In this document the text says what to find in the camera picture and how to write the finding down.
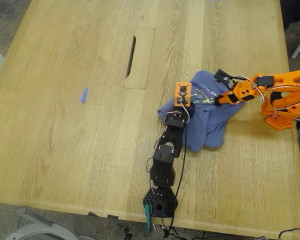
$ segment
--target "rectangular slot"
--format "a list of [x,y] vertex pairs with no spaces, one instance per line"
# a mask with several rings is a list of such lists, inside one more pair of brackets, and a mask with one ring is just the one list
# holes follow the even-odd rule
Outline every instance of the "rectangular slot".
[[146,89],[155,30],[136,27],[126,70],[126,89]]

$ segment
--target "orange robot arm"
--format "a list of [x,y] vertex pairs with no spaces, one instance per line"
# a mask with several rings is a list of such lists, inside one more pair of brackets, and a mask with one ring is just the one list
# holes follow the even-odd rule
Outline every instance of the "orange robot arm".
[[261,114],[270,115],[265,122],[278,130],[291,128],[294,120],[300,117],[300,70],[267,76],[257,73],[252,79],[230,76],[218,70],[214,77],[228,88],[216,99],[217,104],[238,104],[261,95]]

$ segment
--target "black cable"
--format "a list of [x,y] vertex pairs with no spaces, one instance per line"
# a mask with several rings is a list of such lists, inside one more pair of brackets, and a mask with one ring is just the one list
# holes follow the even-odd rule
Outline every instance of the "black cable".
[[159,139],[155,142],[155,144],[154,144],[154,146],[153,146],[153,148],[154,148],[155,151],[157,150],[157,149],[156,149],[156,145],[157,145],[157,143],[160,141],[161,138],[162,138],[162,136],[159,137]]
[[[178,187],[176,189],[175,192],[175,199],[177,199],[178,193],[179,193],[179,189],[180,189],[180,184],[182,181],[182,177],[184,175],[184,169],[185,169],[185,162],[186,162],[186,154],[187,154],[187,124],[184,125],[184,155],[183,155],[183,163],[182,163],[182,169],[181,169],[181,176],[180,176],[180,180],[179,180],[179,184]],[[171,219],[171,223],[168,229],[168,233],[170,233],[170,230],[172,228],[172,225],[174,224],[174,219],[175,219],[175,213],[173,213],[172,219]]]
[[180,240],[187,240],[184,237],[180,237],[179,234],[177,233],[176,229],[174,227],[172,227],[172,230],[175,232],[176,235],[174,235],[173,233],[169,233],[169,235],[173,235],[175,238],[180,239]]
[[150,173],[149,170],[148,170],[148,162],[149,162],[150,159],[153,159],[153,158],[154,158],[153,156],[152,156],[152,157],[149,157],[148,160],[146,161],[146,167],[145,167],[145,168],[146,168],[146,171],[147,171],[148,173]]
[[278,236],[278,240],[281,240],[281,235],[286,233],[286,232],[292,232],[292,231],[295,231],[295,230],[300,230],[300,228],[292,228],[292,229],[288,229],[288,230],[284,230],[282,232],[279,233],[279,236]]
[[206,231],[203,231],[203,235],[202,235],[202,238],[201,238],[201,240],[203,240],[203,239],[204,239],[204,237],[205,237],[205,234],[206,234]]

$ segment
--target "blue cloth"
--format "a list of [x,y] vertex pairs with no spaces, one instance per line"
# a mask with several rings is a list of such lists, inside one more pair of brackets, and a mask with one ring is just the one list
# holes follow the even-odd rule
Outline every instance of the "blue cloth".
[[[194,115],[186,127],[186,145],[197,153],[205,145],[210,148],[219,147],[224,143],[224,133],[228,119],[236,113],[244,103],[232,105],[229,103],[215,105],[214,98],[228,89],[217,82],[214,75],[208,71],[198,71],[193,79],[191,88],[191,102],[194,103]],[[174,99],[170,99],[157,112],[165,121],[165,113],[171,110]]]

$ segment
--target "black bracket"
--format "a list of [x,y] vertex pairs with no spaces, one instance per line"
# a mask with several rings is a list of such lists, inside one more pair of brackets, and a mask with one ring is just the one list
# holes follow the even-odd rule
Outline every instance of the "black bracket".
[[155,218],[172,218],[178,206],[178,200],[171,188],[162,187],[149,189],[142,203],[143,206],[152,205],[151,216]]
[[222,83],[226,86],[228,90],[233,90],[237,85],[237,82],[234,81],[234,77],[228,73],[219,69],[213,76],[218,83]]

